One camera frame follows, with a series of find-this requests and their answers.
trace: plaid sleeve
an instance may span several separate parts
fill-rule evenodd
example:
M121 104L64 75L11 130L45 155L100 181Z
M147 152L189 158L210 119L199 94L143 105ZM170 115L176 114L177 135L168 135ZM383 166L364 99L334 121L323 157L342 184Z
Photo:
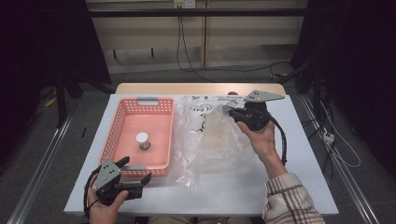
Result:
M306 188L294 174L285 174L266 183L267 197L262 218L271 223L325 223L315 210Z

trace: small jar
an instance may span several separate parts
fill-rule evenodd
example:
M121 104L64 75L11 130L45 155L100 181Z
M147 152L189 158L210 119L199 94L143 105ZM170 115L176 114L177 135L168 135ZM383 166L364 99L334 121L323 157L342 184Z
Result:
M136 141L139 144L140 149L147 150L150 147L149 135L147 133L139 133L136 136Z

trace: white tabletop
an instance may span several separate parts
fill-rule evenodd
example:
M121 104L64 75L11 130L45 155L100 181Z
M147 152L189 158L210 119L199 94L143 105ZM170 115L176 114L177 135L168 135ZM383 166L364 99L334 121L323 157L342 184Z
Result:
M121 98L128 96L136 95L111 95L77 183L64 209L66 213L83 215L83 186L90 173L98 166L97 162L118 102ZM166 96L175 97L176 102L178 98L181 98L180 95ZM287 169L299 176L310 193L316 209L322 215L338 214L291 99L286 95L283 100L267 102L267 106L268 111L286 133ZM276 130L276 145L280 155L282 145L278 130ZM266 195L264 183L267 180L268 176L262 163L256 156L253 156L245 164L234 169L201 174L199 185L194 188L188 189L172 182L167 185L155 184L154 180L151 185L144 188L141 199L126 201L121 206L120 213L131 216L259 216L262 213Z

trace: plastic bag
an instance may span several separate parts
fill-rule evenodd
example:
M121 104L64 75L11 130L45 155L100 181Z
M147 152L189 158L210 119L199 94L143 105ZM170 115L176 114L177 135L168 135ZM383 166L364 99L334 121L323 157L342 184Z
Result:
M187 188L197 186L202 173L221 172L223 164L237 166L254 154L248 138L222 110L230 101L243 97L186 96L176 104L174 163L181 167L177 182Z

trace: basket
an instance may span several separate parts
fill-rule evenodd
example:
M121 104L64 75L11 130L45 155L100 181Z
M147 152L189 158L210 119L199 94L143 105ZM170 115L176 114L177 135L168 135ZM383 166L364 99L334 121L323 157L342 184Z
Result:
M174 104L169 97L120 99L99 164L106 158L118 161L129 156L122 176L168 175ZM136 142L139 133L148 134L149 149L139 147Z

